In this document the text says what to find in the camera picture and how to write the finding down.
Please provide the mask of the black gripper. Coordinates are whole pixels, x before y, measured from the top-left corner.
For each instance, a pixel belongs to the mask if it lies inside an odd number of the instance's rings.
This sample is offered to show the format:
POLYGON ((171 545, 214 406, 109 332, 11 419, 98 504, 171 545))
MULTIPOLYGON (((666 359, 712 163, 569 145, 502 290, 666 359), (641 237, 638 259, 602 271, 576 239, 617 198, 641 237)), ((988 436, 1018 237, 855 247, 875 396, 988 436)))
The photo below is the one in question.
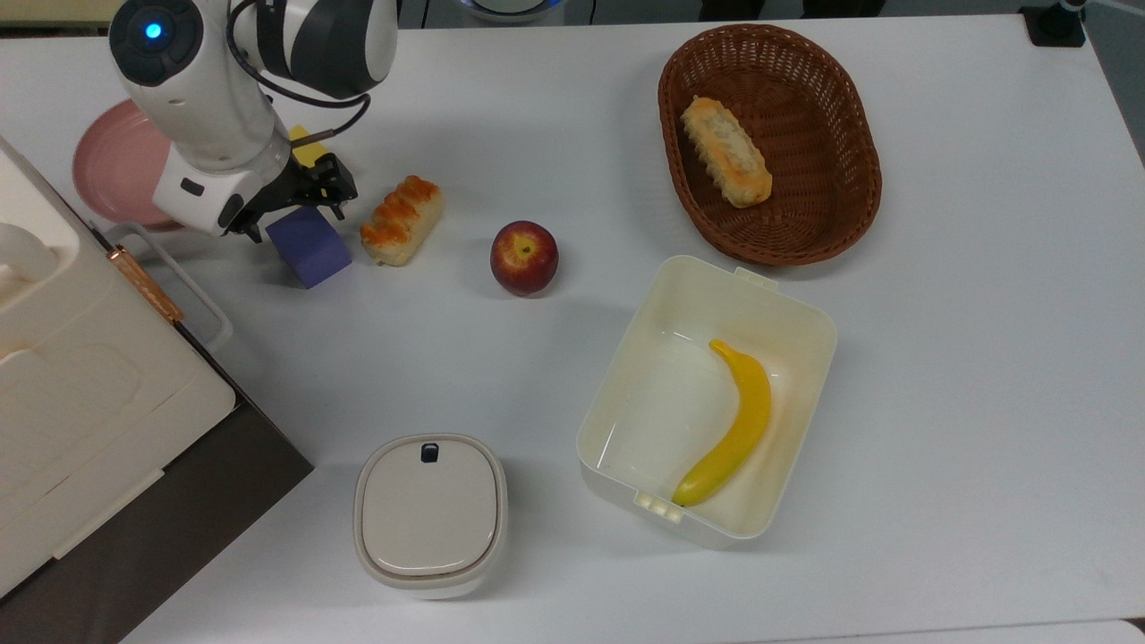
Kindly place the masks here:
POLYGON ((256 191, 253 199, 240 201, 237 195, 228 201, 228 231, 242 233, 253 243, 261 244, 263 235, 258 229, 262 215, 289 207, 332 209, 335 220, 346 220, 347 201, 360 196, 352 171, 333 152, 319 156, 314 165, 305 166, 295 158, 270 184, 256 191))

